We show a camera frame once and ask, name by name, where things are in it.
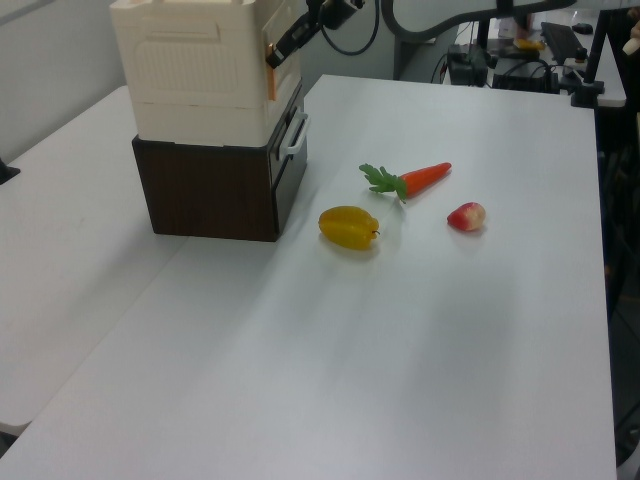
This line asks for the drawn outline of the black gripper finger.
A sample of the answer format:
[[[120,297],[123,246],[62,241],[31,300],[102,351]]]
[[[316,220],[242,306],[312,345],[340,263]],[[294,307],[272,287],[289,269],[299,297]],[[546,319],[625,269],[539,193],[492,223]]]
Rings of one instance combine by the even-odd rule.
[[[272,69],[279,67],[290,55],[305,46],[319,30],[319,12],[309,10],[269,47],[266,56],[267,65]]]

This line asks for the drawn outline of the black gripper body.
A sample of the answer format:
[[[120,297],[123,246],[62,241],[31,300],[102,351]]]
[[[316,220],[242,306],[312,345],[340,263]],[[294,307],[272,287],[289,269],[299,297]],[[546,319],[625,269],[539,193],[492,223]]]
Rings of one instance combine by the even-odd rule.
[[[365,5],[363,0],[306,0],[311,23],[338,29]]]

